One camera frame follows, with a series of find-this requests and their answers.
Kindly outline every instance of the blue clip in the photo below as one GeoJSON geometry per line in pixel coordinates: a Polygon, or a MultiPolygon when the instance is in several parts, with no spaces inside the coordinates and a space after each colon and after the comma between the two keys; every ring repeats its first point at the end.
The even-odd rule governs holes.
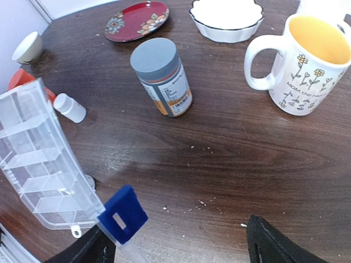
{"type": "Polygon", "coordinates": [[[106,211],[98,216],[100,222],[111,235],[122,245],[128,242],[148,220],[148,216],[141,207],[134,189],[124,185],[105,204],[106,211]],[[122,229],[114,219],[118,214],[126,227],[122,229]]]}

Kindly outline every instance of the dark brown tabletop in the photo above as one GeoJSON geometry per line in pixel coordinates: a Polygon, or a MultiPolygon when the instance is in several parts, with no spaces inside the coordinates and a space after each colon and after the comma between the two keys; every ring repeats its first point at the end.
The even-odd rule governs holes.
{"type": "MultiPolygon", "coordinates": [[[[251,214],[329,262],[350,262],[350,72],[312,114],[288,115],[246,84],[250,41],[212,42],[191,20],[191,0],[163,2],[166,25],[132,43],[104,37],[130,1],[55,20],[43,34],[45,53],[26,67],[88,109],[81,124],[59,119],[97,195],[106,202],[124,184],[135,188],[150,218],[135,242],[150,262],[249,262],[240,224],[251,214]],[[179,118],[158,112],[129,64],[133,49],[154,37],[175,42],[193,92],[179,118]]],[[[282,34],[298,2],[259,2],[265,20],[256,36],[282,34]]],[[[274,56],[262,52],[254,75],[270,72],[274,56]]],[[[0,180],[0,222],[34,256],[46,260],[74,241],[69,230],[43,227],[0,180]]]]}

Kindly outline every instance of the plate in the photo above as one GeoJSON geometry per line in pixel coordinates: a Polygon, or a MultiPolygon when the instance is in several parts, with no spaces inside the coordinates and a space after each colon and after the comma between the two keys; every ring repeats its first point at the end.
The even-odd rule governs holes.
{"type": "Polygon", "coordinates": [[[163,3],[138,3],[114,15],[106,25],[105,36],[114,42],[133,41],[154,32],[168,16],[169,9],[163,3]]]}

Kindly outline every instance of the gray lid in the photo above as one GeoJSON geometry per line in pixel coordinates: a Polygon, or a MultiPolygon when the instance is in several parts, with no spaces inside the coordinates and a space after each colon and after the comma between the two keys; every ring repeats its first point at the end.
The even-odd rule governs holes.
{"type": "Polygon", "coordinates": [[[179,57],[176,45],[166,38],[153,38],[135,48],[131,56],[132,68],[147,81],[156,81],[172,74],[179,57]]]}

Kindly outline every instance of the bowl rim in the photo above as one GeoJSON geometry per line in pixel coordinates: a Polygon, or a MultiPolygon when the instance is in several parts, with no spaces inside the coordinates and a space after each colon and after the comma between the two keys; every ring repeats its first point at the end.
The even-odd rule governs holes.
{"type": "Polygon", "coordinates": [[[13,52],[12,54],[12,60],[18,60],[20,59],[24,54],[26,54],[26,52],[33,46],[33,44],[37,41],[38,39],[38,36],[39,36],[39,32],[38,31],[33,31],[31,32],[29,35],[27,35],[22,41],[21,43],[19,43],[19,45],[16,47],[15,51],[13,52]],[[31,40],[30,44],[27,46],[27,48],[22,51],[21,51],[21,48],[25,47],[24,44],[31,40]]]}
{"type": "Polygon", "coordinates": [[[251,26],[247,26],[247,27],[243,27],[243,28],[236,28],[236,29],[223,29],[223,28],[217,28],[217,27],[213,27],[213,26],[208,26],[200,21],[198,21],[198,19],[195,18],[195,16],[193,15],[193,13],[191,12],[191,10],[194,8],[194,3],[197,2],[197,1],[201,1],[201,0],[193,0],[192,3],[191,3],[191,8],[189,9],[189,15],[192,17],[192,19],[196,22],[198,22],[199,24],[201,25],[204,25],[208,28],[211,28],[211,29],[215,29],[215,30],[221,30],[221,31],[238,31],[238,30],[243,30],[243,29],[246,29],[246,28],[250,28],[250,27],[255,27],[260,21],[263,20],[264,16],[263,16],[263,6],[261,6],[260,4],[257,4],[255,1],[254,3],[256,5],[259,5],[261,8],[262,8],[262,11],[261,11],[261,14],[262,14],[262,17],[256,22],[254,23],[253,25],[251,26]]]}

